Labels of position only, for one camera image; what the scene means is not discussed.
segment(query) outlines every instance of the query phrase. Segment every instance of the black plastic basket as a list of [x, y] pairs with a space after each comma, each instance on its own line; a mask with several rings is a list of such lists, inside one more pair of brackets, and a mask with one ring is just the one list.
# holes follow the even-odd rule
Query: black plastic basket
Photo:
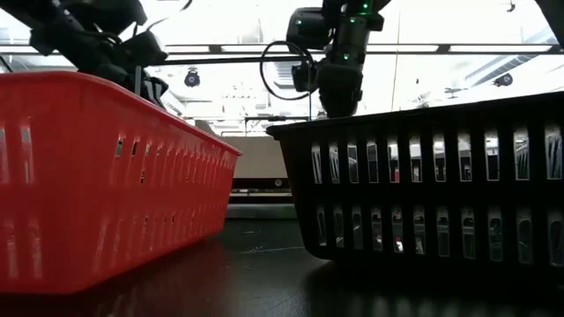
[[558, 92], [267, 132], [312, 255], [562, 282], [563, 109]]

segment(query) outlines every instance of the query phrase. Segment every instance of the red plastic basket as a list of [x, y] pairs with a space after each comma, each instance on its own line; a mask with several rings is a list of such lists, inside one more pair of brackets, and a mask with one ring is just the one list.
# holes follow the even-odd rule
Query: red plastic basket
[[240, 155], [104, 79], [0, 76], [0, 291], [79, 291], [219, 232]]

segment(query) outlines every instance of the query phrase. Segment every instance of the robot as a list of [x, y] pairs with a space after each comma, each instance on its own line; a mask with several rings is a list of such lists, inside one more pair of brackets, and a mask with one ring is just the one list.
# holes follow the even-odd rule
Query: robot
[[[300, 8], [294, 12], [286, 40], [267, 48], [286, 45], [301, 56], [301, 65], [293, 67], [293, 83], [297, 92], [307, 94], [297, 99], [318, 89], [329, 118], [355, 114], [362, 99], [362, 69], [368, 36], [370, 32], [382, 30], [384, 19], [378, 12], [389, 1], [323, 0], [319, 8]], [[558, 41], [564, 42], [564, 19], [561, 18], [564, 3], [537, 2]], [[182, 9], [187, 9], [191, 3], [189, 0]], [[151, 77], [145, 68], [196, 64], [194, 61], [167, 61], [167, 53], [151, 33], [151, 27], [140, 34], [135, 32], [127, 41], [120, 40], [117, 34], [132, 24], [142, 26], [147, 20], [138, 0], [0, 0], [0, 8], [32, 29], [29, 44], [41, 54], [50, 55], [58, 50], [78, 71], [113, 81], [158, 107], [163, 107], [160, 95], [168, 86]], [[325, 57], [314, 61], [309, 49], [324, 50]], [[260, 62], [263, 77], [263, 62], [281, 58], [265, 58], [265, 53], [260, 59], [223, 58], [197, 63]], [[193, 75], [194, 72], [189, 79], [195, 80]]]

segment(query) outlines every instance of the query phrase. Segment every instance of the black cable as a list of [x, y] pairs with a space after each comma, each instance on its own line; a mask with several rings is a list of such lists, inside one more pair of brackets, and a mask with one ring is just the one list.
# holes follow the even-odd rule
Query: black cable
[[[188, 9], [188, 8], [190, 7], [190, 5], [192, 4], [192, 1], [193, 1], [193, 0], [188, 0], [188, 2], [187, 2], [177, 13], [180, 13], [180, 12], [182, 12], [182, 11]], [[170, 18], [170, 17], [162, 18], [162, 19], [160, 19], [160, 20], [158, 20], [158, 21], [155, 21], [155, 22], [151, 23], [151, 24], [147, 27], [147, 31], [150, 31], [153, 26], [156, 26], [158, 23], [163, 22], [163, 21], [166, 21], [166, 20], [168, 20], [169, 18]]]
[[[264, 59], [266, 57], [266, 54], [268, 53], [268, 50], [271, 49], [271, 47], [275, 46], [275, 45], [284, 45], [289, 47], [290, 49], [295, 50], [296, 52], [298, 52], [298, 54], [300, 56], [306, 56], [309, 62], [309, 67], [313, 67], [314, 65], [314, 58], [311, 56], [311, 54], [306, 50], [306, 49], [301, 49], [299, 46], [293, 44], [292, 42], [289, 41], [274, 41], [271, 44], [267, 45], [266, 48], [264, 48], [263, 53], [261, 54], [261, 59]], [[273, 90], [272, 88], [268, 85], [268, 83], [266, 82], [266, 78], [264, 78], [264, 61], [261, 60], [261, 62], [259, 63], [259, 72], [261, 75], [261, 79], [263, 80], [263, 84], [264, 84], [264, 88], [266, 88], [266, 90], [274, 97], [280, 99], [280, 100], [286, 100], [286, 101], [296, 101], [296, 100], [302, 100], [304, 98], [307, 98], [309, 96], [309, 94], [311, 92], [305, 93], [301, 96], [298, 97], [293, 97], [293, 98], [287, 98], [287, 97], [281, 97], [278, 96]]]
[[6, 61], [6, 59], [0, 55], [0, 62], [2, 62], [2, 65], [9, 71], [9, 72], [14, 72], [14, 69], [8, 64], [8, 61]]

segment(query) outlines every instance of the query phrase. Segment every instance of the wall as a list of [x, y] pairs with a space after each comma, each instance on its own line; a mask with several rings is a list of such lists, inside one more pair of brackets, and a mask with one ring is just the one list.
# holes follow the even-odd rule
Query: wall
[[222, 137], [243, 152], [237, 161], [235, 178], [286, 178], [280, 144], [269, 136]]

